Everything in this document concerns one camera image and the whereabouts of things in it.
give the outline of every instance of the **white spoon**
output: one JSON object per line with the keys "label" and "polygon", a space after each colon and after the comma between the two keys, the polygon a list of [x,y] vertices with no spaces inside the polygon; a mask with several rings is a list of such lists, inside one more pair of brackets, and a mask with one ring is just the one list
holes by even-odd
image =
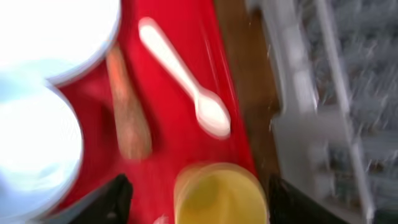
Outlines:
{"label": "white spoon", "polygon": [[222,100],[195,80],[191,71],[153,19],[142,18],[138,27],[139,37],[144,46],[192,98],[196,117],[202,128],[219,138],[228,136],[231,131],[231,119]]}

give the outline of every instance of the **red surface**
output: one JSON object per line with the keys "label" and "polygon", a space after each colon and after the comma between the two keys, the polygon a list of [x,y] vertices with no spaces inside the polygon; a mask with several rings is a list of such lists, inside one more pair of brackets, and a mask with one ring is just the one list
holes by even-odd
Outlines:
{"label": "red surface", "polygon": [[[80,120],[84,158],[80,176],[60,208],[126,173],[133,184],[130,223],[152,224],[161,215],[174,222],[175,178],[187,165],[232,162],[254,172],[212,0],[122,1],[119,42],[132,83],[141,97],[153,140],[153,155],[142,162],[120,158],[104,62],[63,87]],[[198,81],[217,93],[231,115],[231,136],[219,141],[198,125],[191,99],[144,48],[140,18],[154,18]]]}

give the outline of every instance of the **yellow cup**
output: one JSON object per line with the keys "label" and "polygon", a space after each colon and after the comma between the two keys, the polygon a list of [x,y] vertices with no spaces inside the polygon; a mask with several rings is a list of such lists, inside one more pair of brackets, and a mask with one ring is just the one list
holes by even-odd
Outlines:
{"label": "yellow cup", "polygon": [[257,179],[227,163],[195,165],[178,176],[174,189],[176,224],[268,223]]}

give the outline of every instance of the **wooden utensil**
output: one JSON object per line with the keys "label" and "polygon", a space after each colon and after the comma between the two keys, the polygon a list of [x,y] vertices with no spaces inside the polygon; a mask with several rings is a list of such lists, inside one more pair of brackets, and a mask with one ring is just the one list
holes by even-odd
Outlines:
{"label": "wooden utensil", "polygon": [[120,152],[126,159],[144,159],[152,152],[150,130],[118,44],[108,52],[106,65]]}

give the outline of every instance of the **red cutting board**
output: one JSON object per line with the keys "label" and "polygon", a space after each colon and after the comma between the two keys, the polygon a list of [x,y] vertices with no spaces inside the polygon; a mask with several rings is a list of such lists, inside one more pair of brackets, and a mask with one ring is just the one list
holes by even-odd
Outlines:
{"label": "red cutting board", "polygon": [[[231,116],[229,139],[214,139],[199,127],[191,99],[141,44],[137,23],[146,16],[157,21],[197,80],[224,101]],[[174,223],[174,183],[185,166],[232,162],[255,172],[213,1],[122,0],[118,40],[152,131],[153,155],[142,162],[121,159],[108,74],[100,62],[81,80],[61,88],[80,120],[84,158],[60,208],[126,173],[134,188],[130,223],[152,224],[162,215]]]}

